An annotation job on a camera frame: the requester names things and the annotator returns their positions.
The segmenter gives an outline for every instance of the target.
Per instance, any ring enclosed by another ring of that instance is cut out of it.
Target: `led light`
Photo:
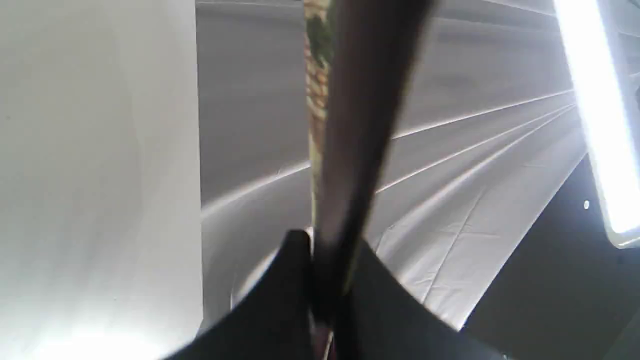
[[[603,16],[598,0],[554,2],[605,217],[625,233],[640,225],[640,180]]]

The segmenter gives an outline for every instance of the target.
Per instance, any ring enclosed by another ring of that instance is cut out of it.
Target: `white wall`
[[[0,3],[0,358],[144,359],[202,319],[193,2]]]

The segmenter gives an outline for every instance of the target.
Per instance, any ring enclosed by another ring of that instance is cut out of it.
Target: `gray surface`
[[[285,229],[310,223],[304,27],[300,8],[279,4],[196,7],[204,326]],[[445,1],[367,229],[457,328],[584,155],[555,18],[534,10]]]

